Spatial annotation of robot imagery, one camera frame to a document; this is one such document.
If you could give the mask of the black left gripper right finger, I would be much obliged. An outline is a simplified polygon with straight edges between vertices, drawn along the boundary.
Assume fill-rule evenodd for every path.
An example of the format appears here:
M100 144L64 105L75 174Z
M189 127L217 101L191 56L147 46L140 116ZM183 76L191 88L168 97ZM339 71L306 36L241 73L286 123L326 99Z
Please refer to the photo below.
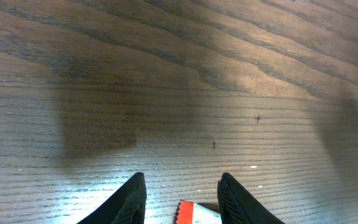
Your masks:
M222 224L284 224L227 172L218 182L218 203Z

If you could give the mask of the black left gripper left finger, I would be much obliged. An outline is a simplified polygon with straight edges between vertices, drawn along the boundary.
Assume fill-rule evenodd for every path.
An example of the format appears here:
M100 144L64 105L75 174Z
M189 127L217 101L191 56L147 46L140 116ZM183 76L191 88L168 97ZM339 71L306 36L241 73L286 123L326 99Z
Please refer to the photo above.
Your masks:
M144 174L137 172L78 224L144 224L146 200Z

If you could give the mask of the red Nescafe stick sachet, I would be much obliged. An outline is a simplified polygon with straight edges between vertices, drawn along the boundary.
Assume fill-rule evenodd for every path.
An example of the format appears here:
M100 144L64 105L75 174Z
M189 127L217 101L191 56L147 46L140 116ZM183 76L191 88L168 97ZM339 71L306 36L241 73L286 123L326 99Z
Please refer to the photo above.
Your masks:
M180 200L175 224L221 224L221 215L198 203Z

